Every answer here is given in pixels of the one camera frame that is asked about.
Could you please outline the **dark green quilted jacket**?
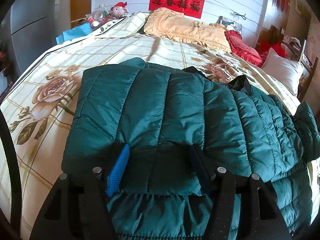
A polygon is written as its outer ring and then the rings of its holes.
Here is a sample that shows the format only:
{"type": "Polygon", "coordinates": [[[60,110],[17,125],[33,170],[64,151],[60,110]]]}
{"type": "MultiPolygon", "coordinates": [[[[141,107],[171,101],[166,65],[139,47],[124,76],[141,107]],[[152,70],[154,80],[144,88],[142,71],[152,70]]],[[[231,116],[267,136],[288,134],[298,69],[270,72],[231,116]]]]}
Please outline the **dark green quilted jacket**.
{"type": "Polygon", "coordinates": [[[85,70],[62,170],[104,167],[123,144],[130,158],[106,201],[120,239],[202,238],[213,203],[187,166],[193,144],[233,174],[271,182],[294,238],[311,224],[313,112],[303,102],[290,115],[244,75],[223,84],[140,58],[85,70]]]}

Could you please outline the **floral cream bed quilt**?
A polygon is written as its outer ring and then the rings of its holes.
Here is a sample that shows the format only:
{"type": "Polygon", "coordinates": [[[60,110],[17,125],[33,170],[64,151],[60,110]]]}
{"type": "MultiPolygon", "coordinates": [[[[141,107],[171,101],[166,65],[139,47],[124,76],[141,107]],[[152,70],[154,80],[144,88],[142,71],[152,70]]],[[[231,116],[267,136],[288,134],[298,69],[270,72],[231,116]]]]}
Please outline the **floral cream bed quilt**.
{"type": "MultiPolygon", "coordinates": [[[[28,67],[1,103],[20,173],[22,239],[30,238],[45,198],[64,172],[63,153],[87,69],[140,58],[223,84],[244,75],[254,87],[277,96],[290,115],[302,103],[281,82],[231,51],[147,35],[144,25],[150,15],[136,12],[85,37],[48,49],[28,67]]],[[[312,173],[312,165],[317,162],[319,158],[307,164],[313,204],[311,224],[319,214],[319,176],[312,173]]]]}

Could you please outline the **white pillow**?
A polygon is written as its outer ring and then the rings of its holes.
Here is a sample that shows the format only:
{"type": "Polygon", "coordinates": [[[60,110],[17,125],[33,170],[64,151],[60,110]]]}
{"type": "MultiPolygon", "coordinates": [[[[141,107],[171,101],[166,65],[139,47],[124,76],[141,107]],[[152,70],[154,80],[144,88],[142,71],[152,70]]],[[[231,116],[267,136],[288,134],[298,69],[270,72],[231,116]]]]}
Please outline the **white pillow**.
{"type": "Polygon", "coordinates": [[[294,96],[297,96],[299,80],[304,69],[300,62],[283,58],[271,48],[261,68],[266,74],[284,84],[294,96]]]}

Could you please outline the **wooden chair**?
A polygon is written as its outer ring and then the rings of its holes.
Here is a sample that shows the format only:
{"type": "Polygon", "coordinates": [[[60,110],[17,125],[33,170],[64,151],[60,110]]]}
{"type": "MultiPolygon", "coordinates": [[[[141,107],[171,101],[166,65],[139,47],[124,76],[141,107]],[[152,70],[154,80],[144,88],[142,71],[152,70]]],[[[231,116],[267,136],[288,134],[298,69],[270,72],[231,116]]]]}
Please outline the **wooden chair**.
{"type": "Polygon", "coordinates": [[[307,40],[284,34],[283,28],[274,25],[259,43],[258,51],[264,60],[262,70],[281,82],[299,101],[315,104],[319,100],[316,91],[311,90],[319,58],[310,61],[306,55],[307,40]]]}

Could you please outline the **red frilled cushion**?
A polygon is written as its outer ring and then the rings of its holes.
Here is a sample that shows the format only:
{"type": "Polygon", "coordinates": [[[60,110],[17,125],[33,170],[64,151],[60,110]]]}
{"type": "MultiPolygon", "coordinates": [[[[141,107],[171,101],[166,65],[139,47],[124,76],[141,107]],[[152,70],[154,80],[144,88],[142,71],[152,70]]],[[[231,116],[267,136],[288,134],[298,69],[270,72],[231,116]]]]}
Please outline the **red frilled cushion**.
{"type": "Polygon", "coordinates": [[[247,45],[237,31],[227,30],[225,31],[225,37],[232,53],[257,67],[263,65],[263,59],[260,57],[259,53],[254,48],[247,45]]]}

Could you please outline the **blue paper bag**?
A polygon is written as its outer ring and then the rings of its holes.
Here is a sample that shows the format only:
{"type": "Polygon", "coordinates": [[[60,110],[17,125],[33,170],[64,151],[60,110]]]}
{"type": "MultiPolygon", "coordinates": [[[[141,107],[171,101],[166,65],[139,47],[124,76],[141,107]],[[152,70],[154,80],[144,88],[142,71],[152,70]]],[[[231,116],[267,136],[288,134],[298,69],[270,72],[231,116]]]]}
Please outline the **blue paper bag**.
{"type": "Polygon", "coordinates": [[[89,23],[85,23],[82,25],[79,25],[77,27],[74,27],[72,29],[63,31],[62,34],[58,37],[56,37],[56,43],[61,44],[65,41],[72,40],[74,38],[79,38],[83,36],[87,36],[91,33],[91,26],[89,23]]]}

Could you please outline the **framed photo at headboard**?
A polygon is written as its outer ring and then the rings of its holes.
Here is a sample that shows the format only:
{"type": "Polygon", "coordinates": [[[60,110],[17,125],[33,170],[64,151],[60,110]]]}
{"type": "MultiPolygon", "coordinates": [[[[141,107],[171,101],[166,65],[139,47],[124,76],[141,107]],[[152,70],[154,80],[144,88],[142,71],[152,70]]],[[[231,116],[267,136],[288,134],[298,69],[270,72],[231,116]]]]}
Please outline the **framed photo at headboard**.
{"type": "Polygon", "coordinates": [[[218,23],[223,25],[227,30],[234,30],[237,31],[239,34],[242,34],[242,24],[226,18],[224,16],[220,16],[218,23]]]}

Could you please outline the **grey refrigerator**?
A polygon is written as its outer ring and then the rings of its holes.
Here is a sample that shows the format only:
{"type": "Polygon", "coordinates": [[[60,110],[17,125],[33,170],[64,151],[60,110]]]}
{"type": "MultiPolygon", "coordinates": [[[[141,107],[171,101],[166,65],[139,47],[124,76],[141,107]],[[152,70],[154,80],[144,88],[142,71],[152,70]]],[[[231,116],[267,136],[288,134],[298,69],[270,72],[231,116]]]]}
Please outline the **grey refrigerator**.
{"type": "Polygon", "coordinates": [[[49,0],[15,0],[1,22],[1,46],[16,81],[52,46],[49,0]]]}

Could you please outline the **yellow frilled pillow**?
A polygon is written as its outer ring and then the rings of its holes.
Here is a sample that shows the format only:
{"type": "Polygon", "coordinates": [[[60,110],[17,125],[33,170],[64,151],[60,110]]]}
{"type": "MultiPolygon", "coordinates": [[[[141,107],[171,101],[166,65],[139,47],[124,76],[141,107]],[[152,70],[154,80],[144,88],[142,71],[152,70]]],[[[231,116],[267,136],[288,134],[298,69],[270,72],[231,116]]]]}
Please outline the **yellow frilled pillow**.
{"type": "Polygon", "coordinates": [[[225,31],[226,28],[221,24],[206,24],[185,18],[183,13],[168,8],[153,11],[144,25],[144,33],[147,35],[230,52],[225,31]]]}

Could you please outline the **plush toy with red hat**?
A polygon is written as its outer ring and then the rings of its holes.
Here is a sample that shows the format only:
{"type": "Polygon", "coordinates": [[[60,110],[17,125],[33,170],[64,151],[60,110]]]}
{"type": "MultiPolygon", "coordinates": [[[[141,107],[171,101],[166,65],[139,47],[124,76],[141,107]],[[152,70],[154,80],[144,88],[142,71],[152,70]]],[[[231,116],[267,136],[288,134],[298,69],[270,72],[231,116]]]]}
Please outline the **plush toy with red hat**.
{"type": "Polygon", "coordinates": [[[110,10],[110,16],[114,19],[120,19],[128,14],[129,11],[127,9],[127,2],[118,2],[114,5],[110,10]]]}

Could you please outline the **red banner with characters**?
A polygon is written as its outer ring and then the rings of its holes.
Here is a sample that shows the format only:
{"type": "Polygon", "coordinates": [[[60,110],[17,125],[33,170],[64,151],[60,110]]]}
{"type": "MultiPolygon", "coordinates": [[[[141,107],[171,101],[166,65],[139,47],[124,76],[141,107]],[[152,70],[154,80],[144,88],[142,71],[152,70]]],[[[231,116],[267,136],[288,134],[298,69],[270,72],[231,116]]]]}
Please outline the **red banner with characters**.
{"type": "Polygon", "coordinates": [[[150,0],[149,10],[168,8],[185,16],[201,18],[205,0],[150,0]]]}

